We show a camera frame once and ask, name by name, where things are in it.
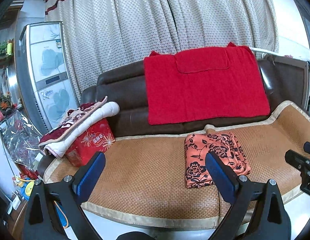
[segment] white quilted fabric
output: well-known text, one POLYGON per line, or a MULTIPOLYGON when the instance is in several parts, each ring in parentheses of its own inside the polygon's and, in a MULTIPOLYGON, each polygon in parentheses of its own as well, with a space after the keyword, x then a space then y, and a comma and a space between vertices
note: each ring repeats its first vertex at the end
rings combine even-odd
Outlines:
POLYGON ((67 149, 76 140, 76 138, 85 132, 90 126, 99 120, 118 114, 119 105, 115 102, 108 102, 95 112, 93 112, 87 119, 83 121, 77 128, 75 128, 63 141, 49 143, 45 145, 44 152, 46 155, 53 154, 56 158, 62 158, 67 149))
MULTIPOLYGON (((46 9, 57 0, 49 0, 46 9)), ((47 21, 62 21, 78 98, 107 70, 152 50, 176 53, 236 45, 278 51, 272 0, 64 0, 47 21)))

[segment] red blanket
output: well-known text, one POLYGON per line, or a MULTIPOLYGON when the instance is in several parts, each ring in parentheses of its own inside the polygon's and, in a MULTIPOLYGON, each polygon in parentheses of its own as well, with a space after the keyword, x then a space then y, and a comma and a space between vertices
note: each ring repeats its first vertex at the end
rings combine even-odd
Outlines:
POLYGON ((268 115, 254 54, 229 43, 144 59, 149 124, 268 115))

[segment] silver bolt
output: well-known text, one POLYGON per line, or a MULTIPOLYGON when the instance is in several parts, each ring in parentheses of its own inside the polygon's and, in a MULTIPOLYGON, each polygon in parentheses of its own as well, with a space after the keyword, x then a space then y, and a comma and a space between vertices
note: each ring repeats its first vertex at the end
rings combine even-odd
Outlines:
POLYGON ((276 185, 276 180, 270 179, 270 180, 269 180, 269 183, 270 183, 271 185, 275 186, 275 185, 276 185))
POLYGON ((64 181, 66 181, 66 182, 69 182, 69 181, 71 181, 73 179, 73 176, 71 176, 71 175, 66 175, 65 177, 64 177, 64 181))
POLYGON ((41 182, 42 182, 42 181, 41 181, 40 179, 36 179, 36 180, 34 181, 34 184, 35 184, 36 186, 38 186, 41 182))
POLYGON ((240 179, 242 182, 247 181, 247 177, 246 177, 245 175, 240 175, 240 176, 239 176, 239 179, 240 179))

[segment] folded blanket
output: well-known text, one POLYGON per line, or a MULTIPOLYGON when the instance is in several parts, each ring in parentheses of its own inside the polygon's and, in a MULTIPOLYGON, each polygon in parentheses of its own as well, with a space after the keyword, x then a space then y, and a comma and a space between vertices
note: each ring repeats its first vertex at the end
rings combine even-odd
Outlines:
POLYGON ((144 59, 149 124, 270 113, 254 54, 232 43, 144 59))
POLYGON ((81 105, 77 110, 70 110, 61 124, 41 139, 39 146, 44 153, 53 154, 56 158, 63 157, 76 138, 91 125, 103 118, 116 115, 119 112, 118 104, 106 103, 105 100, 81 105))
POLYGON ((250 166, 233 133, 190 134, 185 139, 187 188, 214 184, 205 165, 205 156, 208 152, 217 154, 237 175, 249 174, 250 166))

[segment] plastic bag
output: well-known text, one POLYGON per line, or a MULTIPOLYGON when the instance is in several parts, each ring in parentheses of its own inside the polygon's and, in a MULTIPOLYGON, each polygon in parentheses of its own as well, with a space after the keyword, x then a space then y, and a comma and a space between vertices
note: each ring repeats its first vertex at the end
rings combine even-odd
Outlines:
POLYGON ((15 110, 11 116, 0 122, 0 130, 8 157, 13 162, 33 170, 35 157, 42 152, 38 147, 42 135, 31 121, 15 110))

